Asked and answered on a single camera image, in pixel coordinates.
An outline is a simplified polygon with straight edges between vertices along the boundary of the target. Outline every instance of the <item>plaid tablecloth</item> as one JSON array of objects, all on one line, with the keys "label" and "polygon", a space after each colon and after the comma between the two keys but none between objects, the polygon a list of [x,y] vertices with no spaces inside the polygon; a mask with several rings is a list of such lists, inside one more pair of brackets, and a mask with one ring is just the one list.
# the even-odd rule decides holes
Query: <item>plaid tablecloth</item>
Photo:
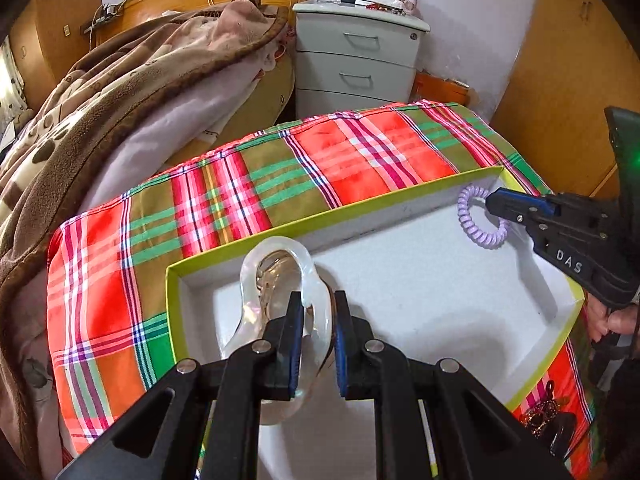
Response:
[{"label": "plaid tablecloth", "polygon": [[[428,101],[274,126],[177,166],[65,222],[49,250],[48,335],[64,421],[78,451],[173,364],[168,265],[274,226],[475,168],[507,167],[548,192],[514,148],[473,112]],[[588,341],[578,323],[515,415],[555,381],[578,417],[568,467],[598,458]]]}]

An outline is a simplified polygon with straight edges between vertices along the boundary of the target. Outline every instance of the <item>drawer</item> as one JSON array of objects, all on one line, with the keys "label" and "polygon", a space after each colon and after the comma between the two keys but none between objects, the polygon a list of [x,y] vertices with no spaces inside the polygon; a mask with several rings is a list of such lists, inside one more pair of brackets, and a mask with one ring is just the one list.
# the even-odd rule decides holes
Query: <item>drawer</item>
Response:
[{"label": "drawer", "polygon": [[296,88],[406,102],[415,70],[361,57],[299,52]]},{"label": "drawer", "polygon": [[346,54],[412,68],[425,35],[414,28],[354,16],[299,12],[296,17],[299,52]]},{"label": "drawer", "polygon": [[363,110],[388,105],[388,101],[359,95],[320,92],[317,90],[296,91],[296,116],[299,119],[314,115],[332,114],[346,110]]}]

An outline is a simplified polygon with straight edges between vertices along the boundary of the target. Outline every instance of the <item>brown blanket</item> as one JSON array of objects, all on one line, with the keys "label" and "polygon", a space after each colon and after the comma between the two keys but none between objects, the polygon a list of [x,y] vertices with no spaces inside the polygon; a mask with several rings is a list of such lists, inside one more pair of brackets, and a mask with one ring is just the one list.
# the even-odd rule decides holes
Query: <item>brown blanket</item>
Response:
[{"label": "brown blanket", "polygon": [[137,124],[280,33],[288,9],[260,1],[158,18],[111,38],[72,67],[0,168],[0,422],[36,474],[36,426],[13,341],[19,316],[12,300],[44,268],[52,233],[78,211]]}]

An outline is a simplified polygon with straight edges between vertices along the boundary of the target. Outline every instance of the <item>human hand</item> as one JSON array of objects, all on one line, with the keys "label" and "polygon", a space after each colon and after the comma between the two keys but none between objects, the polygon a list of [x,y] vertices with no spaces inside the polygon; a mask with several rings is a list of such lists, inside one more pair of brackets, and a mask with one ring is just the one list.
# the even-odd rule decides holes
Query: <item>human hand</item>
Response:
[{"label": "human hand", "polygon": [[607,335],[607,332],[618,334],[632,334],[636,329],[638,306],[629,305],[623,310],[607,315],[607,307],[591,294],[587,294],[587,330],[589,337],[595,342]]}]

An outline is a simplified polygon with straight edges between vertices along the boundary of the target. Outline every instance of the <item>purple spiral hair tie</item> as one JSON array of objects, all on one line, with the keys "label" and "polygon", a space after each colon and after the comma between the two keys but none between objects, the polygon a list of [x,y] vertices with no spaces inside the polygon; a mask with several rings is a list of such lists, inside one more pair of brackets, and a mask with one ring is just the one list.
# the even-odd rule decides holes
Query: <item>purple spiral hair tie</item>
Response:
[{"label": "purple spiral hair tie", "polygon": [[469,200],[475,196],[485,199],[489,196],[489,190],[471,184],[460,192],[458,197],[458,219],[460,220],[460,225],[462,225],[465,233],[479,246],[487,249],[498,247],[507,237],[509,222],[504,218],[500,218],[500,225],[496,232],[486,233],[482,231],[469,214]]}]

